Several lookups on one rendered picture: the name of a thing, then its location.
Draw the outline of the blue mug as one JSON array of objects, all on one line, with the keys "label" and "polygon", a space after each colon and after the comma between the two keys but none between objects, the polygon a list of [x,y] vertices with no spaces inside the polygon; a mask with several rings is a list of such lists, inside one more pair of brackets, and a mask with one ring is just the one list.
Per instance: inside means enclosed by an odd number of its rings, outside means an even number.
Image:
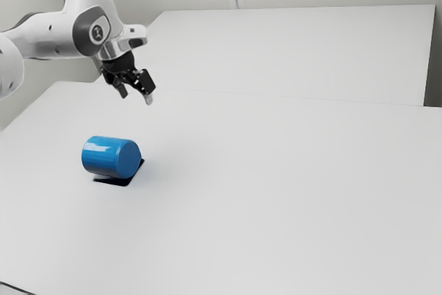
[{"label": "blue mug", "polygon": [[116,137],[92,136],[81,151],[85,170],[112,178],[132,177],[141,160],[140,148],[134,141]]}]

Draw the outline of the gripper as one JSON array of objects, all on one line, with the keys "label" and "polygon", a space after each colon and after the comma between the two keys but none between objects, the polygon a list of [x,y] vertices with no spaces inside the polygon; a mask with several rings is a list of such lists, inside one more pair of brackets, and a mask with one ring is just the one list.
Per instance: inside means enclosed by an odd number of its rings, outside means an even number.
[{"label": "gripper", "polygon": [[[125,87],[126,83],[130,84],[142,95],[147,105],[153,103],[153,91],[156,89],[155,82],[146,69],[136,69],[135,58],[132,51],[128,51],[122,56],[112,60],[102,60],[100,69],[105,82],[108,85],[112,85],[121,98],[128,96],[128,91]],[[117,79],[121,73],[126,73],[123,82]]]}]

